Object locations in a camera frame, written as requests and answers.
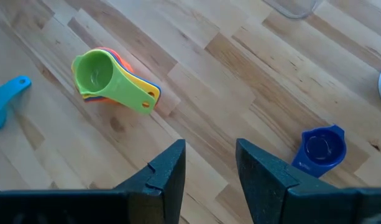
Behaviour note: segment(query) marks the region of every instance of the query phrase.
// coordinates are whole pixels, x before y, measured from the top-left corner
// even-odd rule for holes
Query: wooden floor
[[[85,104],[70,65],[105,46],[161,86],[150,116]],[[322,177],[381,186],[381,0],[289,20],[261,0],[0,0],[0,84],[27,75],[0,131],[1,189],[104,189],[187,141],[180,223],[251,223],[234,145],[291,162],[307,129],[346,130]]]

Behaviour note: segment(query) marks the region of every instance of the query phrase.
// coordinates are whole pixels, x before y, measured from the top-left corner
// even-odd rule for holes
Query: green measuring cup
[[[149,114],[156,100],[133,84],[106,51],[94,49],[77,56],[72,70],[82,95],[104,96],[140,113]]]

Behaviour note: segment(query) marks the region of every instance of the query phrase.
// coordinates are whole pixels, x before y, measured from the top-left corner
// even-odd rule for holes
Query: dark blue measuring cup
[[[0,129],[4,126],[9,101],[31,85],[30,78],[26,76],[16,77],[0,86]]]
[[[302,144],[292,166],[321,177],[340,164],[346,155],[345,131],[333,125],[302,133]]]

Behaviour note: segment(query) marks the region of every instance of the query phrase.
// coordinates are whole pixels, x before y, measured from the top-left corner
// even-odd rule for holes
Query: blue plastic scoop
[[[9,101],[20,92],[31,86],[30,78],[19,76],[0,86],[0,129],[4,126]]]

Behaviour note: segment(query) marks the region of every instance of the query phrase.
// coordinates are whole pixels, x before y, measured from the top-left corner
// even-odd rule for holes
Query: measuring cup handle
[[[3,109],[13,97],[30,85],[30,78],[21,75],[0,86],[0,110]]]

